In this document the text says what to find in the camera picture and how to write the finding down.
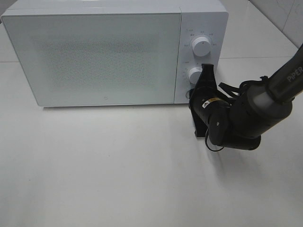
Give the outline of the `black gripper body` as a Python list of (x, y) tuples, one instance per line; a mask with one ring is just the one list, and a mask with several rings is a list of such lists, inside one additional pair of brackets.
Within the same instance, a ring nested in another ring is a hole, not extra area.
[(204, 137), (209, 128), (211, 115), (217, 109), (225, 107), (222, 93), (218, 91), (215, 81), (197, 82), (191, 90), (189, 109), (195, 126), (195, 136)]

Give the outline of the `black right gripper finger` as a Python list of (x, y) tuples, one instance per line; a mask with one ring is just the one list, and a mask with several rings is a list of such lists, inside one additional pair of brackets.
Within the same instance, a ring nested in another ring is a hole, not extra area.
[(199, 81), (203, 83), (215, 83), (214, 65), (209, 63), (202, 63), (202, 72)]

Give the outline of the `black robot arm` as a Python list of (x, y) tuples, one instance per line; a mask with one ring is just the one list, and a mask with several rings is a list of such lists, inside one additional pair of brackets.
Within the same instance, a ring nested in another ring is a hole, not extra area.
[(202, 64), (189, 93), (195, 136), (221, 149), (254, 150), (263, 133), (290, 115), (292, 101), (302, 91), (302, 47), (271, 77), (247, 80), (239, 87), (217, 84), (214, 66)]

